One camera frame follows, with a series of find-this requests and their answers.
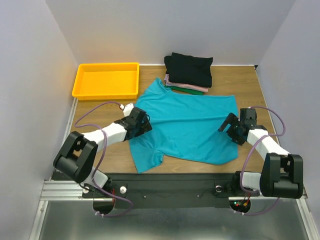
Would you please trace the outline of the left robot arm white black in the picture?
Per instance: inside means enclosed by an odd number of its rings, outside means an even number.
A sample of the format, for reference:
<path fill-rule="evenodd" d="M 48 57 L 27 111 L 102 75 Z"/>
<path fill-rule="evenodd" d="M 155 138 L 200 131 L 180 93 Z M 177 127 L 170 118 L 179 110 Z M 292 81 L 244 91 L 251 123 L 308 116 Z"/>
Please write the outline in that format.
<path fill-rule="evenodd" d="M 126 199 L 128 184 L 115 183 L 95 165 L 97 153 L 105 155 L 107 147 L 137 138 L 152 130 L 146 111 L 128 104 L 123 118 L 91 132 L 71 132 L 58 151 L 53 166 L 82 188 L 83 198 Z"/>

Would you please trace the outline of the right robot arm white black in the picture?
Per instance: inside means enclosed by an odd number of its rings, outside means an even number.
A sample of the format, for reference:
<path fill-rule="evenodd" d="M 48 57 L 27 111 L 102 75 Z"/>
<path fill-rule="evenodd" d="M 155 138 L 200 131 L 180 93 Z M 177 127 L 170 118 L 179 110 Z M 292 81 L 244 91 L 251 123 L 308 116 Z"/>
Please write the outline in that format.
<path fill-rule="evenodd" d="M 230 182 L 235 195 L 259 194 L 264 197 L 299 199 L 303 195 L 303 158 L 282 148 L 263 125 L 257 124 L 256 107 L 241 108 L 240 115 L 229 113 L 219 132 L 225 131 L 233 143 L 252 146 L 263 159 L 261 172 L 242 169 Z"/>

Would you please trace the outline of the teal t shirt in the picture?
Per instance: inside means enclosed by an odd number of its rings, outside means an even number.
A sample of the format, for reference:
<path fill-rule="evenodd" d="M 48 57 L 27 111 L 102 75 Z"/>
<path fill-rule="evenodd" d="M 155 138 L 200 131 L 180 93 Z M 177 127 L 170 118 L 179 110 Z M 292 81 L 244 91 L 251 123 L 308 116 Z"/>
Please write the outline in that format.
<path fill-rule="evenodd" d="M 218 131 L 228 114 L 238 113 L 233 95 L 176 93 L 156 78 L 135 106 L 146 111 L 152 127 L 129 141 L 138 173 L 160 166 L 164 156 L 212 165 L 238 157 L 238 146 Z"/>

